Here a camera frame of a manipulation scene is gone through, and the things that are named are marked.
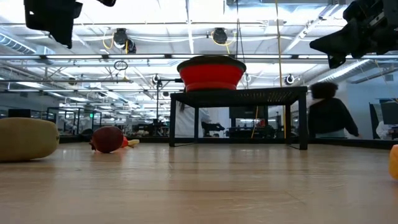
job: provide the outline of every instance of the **yellow toy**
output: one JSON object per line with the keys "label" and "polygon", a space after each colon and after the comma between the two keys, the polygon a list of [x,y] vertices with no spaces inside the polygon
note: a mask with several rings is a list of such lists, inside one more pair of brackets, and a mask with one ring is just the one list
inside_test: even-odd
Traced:
{"label": "yellow toy", "polygon": [[398,145],[393,146],[390,152],[389,173],[392,178],[398,180]]}

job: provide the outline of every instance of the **wooden floor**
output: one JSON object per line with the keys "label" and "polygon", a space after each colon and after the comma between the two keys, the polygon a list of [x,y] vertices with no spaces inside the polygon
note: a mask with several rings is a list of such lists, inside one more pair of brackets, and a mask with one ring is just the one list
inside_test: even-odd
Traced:
{"label": "wooden floor", "polygon": [[0,164],[0,223],[398,222],[388,151],[336,146],[62,144]]}

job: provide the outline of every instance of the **desk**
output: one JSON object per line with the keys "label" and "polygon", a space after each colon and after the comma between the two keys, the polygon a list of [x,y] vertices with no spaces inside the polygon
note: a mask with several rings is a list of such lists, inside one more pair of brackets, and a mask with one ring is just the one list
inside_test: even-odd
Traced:
{"label": "desk", "polygon": [[[286,130],[291,130],[290,107],[298,101],[299,143],[300,150],[307,150],[307,101],[306,86],[285,88],[263,88],[252,90],[218,90],[195,91],[190,93],[173,93],[170,110],[170,147],[175,147],[175,112],[177,101],[195,109],[195,134],[193,142],[198,142],[199,108],[217,108],[231,106],[285,106]],[[286,144],[291,143],[291,133],[286,132]]]}

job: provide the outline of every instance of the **ceiling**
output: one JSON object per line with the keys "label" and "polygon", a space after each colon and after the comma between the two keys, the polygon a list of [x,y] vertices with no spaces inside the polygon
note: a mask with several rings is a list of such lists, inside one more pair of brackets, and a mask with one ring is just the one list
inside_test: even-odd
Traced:
{"label": "ceiling", "polygon": [[[137,54],[238,54],[247,65],[248,80],[243,80],[238,88],[267,88],[279,86],[279,77],[293,75],[302,83],[309,82],[317,75],[328,71],[327,60],[264,58],[251,60],[256,55],[277,55],[279,48],[283,55],[320,55],[312,50],[309,42],[323,35],[340,30],[345,24],[342,14],[346,5],[330,5],[328,0],[280,0],[279,15],[275,4],[261,4],[260,0],[241,0],[239,20],[241,39],[236,41],[237,13],[236,5],[227,6],[224,0],[117,0],[114,7],[105,7],[94,0],[79,0],[83,10],[75,19],[73,28],[73,47],[67,49],[53,39],[47,32],[31,30],[25,26],[23,0],[0,0],[0,34],[7,35],[39,54],[44,47],[55,55],[114,55],[124,54],[123,50],[113,46],[112,34],[117,28],[126,28],[127,34],[137,47]],[[217,45],[211,38],[216,27],[225,29],[229,36],[228,49]],[[0,54],[21,54],[1,44]],[[153,90],[152,78],[179,78],[177,65],[185,59],[153,59],[141,57],[126,59],[128,68],[124,71],[114,69],[118,60],[65,59],[51,60],[51,64],[37,60],[15,58],[0,60],[0,77],[29,80],[89,80],[88,83],[41,83],[36,89],[44,90],[86,90],[85,93],[57,92],[54,97],[60,101],[64,97],[86,98],[91,103],[155,103],[155,92],[140,93],[140,90]],[[130,82],[114,82],[126,77]],[[31,86],[13,84],[11,88],[32,89]],[[99,94],[99,90],[118,91],[117,100],[107,100],[110,96]],[[182,83],[170,82],[162,91],[179,91]],[[168,96],[160,95],[162,104],[168,106]],[[82,103],[68,99],[71,103]]]}

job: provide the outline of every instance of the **red plastic bowl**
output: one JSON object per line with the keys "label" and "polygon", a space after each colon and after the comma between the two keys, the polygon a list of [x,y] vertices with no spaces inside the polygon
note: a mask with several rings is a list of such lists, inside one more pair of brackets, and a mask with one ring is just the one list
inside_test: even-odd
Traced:
{"label": "red plastic bowl", "polygon": [[244,63],[222,55],[203,55],[182,62],[177,67],[188,91],[236,90],[246,71]]}

